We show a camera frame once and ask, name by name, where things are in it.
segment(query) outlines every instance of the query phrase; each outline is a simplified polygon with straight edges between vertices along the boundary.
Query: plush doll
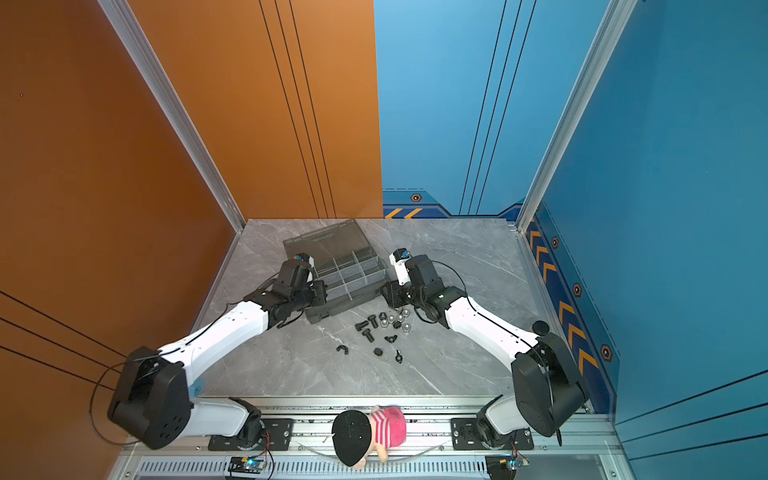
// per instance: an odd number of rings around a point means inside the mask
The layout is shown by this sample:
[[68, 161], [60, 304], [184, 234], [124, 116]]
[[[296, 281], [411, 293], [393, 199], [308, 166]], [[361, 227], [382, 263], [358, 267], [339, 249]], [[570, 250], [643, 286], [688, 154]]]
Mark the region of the plush doll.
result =
[[374, 407], [370, 415], [359, 410], [346, 410], [333, 420], [333, 448], [344, 465], [361, 470], [366, 457], [376, 449], [380, 462], [386, 462], [389, 447], [406, 440], [406, 418], [397, 407], [381, 410]]

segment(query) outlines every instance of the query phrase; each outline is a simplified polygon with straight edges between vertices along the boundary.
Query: orange wall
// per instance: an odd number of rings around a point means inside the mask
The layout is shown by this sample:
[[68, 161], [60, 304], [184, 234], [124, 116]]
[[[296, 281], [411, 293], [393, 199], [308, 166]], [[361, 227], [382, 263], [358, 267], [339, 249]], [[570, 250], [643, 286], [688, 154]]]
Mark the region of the orange wall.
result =
[[[0, 2], [0, 70], [0, 290], [122, 353], [186, 334], [233, 231], [98, 3]], [[4, 296], [0, 317], [121, 360]], [[0, 346], [103, 369], [2, 321]], [[91, 383], [2, 349], [0, 382], [3, 478], [106, 476], [117, 449], [90, 432]], [[110, 394], [97, 422], [122, 441]]]
[[382, 216], [372, 0], [129, 3], [245, 218]]

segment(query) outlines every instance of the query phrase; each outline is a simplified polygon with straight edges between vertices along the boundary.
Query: black hat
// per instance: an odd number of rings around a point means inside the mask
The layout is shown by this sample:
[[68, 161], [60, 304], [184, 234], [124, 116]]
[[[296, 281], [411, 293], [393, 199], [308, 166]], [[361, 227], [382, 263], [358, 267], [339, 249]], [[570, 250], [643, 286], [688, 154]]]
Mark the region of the black hat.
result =
[[355, 465], [371, 446], [371, 422], [359, 410], [346, 410], [333, 420], [333, 448], [348, 467]]

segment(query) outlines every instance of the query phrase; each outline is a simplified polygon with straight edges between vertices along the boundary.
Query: robotic arm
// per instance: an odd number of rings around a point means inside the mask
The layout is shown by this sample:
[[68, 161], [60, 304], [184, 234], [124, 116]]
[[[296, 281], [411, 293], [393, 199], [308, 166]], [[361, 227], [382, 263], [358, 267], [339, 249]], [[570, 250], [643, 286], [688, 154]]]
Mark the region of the robotic arm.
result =
[[191, 399], [189, 387], [217, 360], [246, 340], [292, 320], [292, 312], [326, 302], [312, 259], [286, 260], [275, 280], [243, 298], [208, 326], [158, 351], [141, 347], [124, 364], [108, 418], [152, 449], [177, 437], [224, 435], [241, 448], [259, 441], [261, 412], [242, 399]]
[[433, 322], [453, 329], [488, 350], [512, 373], [513, 396], [499, 396], [478, 413], [478, 436], [489, 448], [501, 448], [510, 434], [532, 427], [544, 436], [559, 429], [589, 400], [584, 380], [569, 348], [534, 323], [534, 332], [519, 329], [478, 305], [455, 286], [445, 287], [426, 255], [404, 249], [389, 256], [398, 279], [382, 289], [387, 304], [412, 304]]

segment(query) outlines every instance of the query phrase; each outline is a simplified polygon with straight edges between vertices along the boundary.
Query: marble surface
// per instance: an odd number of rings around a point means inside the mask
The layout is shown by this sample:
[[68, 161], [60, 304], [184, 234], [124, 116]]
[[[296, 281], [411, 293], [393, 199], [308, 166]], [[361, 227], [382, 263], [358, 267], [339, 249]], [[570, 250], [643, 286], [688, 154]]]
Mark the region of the marble surface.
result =
[[[339, 220], [249, 220], [214, 293], [202, 325], [216, 319], [286, 259], [283, 240]], [[510, 323], [530, 329], [539, 319], [530, 286], [504, 220], [357, 220], [376, 252], [426, 253], [462, 275], [469, 294]], [[396, 278], [389, 267], [390, 278]], [[446, 285], [456, 275], [436, 265]], [[511, 393], [511, 373], [470, 339], [412, 316], [412, 331], [372, 329], [370, 343], [355, 330], [368, 315], [389, 312], [382, 297], [310, 325], [304, 319], [239, 346], [202, 376], [209, 396], [405, 396]], [[394, 344], [384, 336], [397, 334]], [[349, 355], [337, 352], [347, 345]], [[384, 351], [381, 357], [373, 350]], [[403, 356], [395, 361], [395, 350]]]

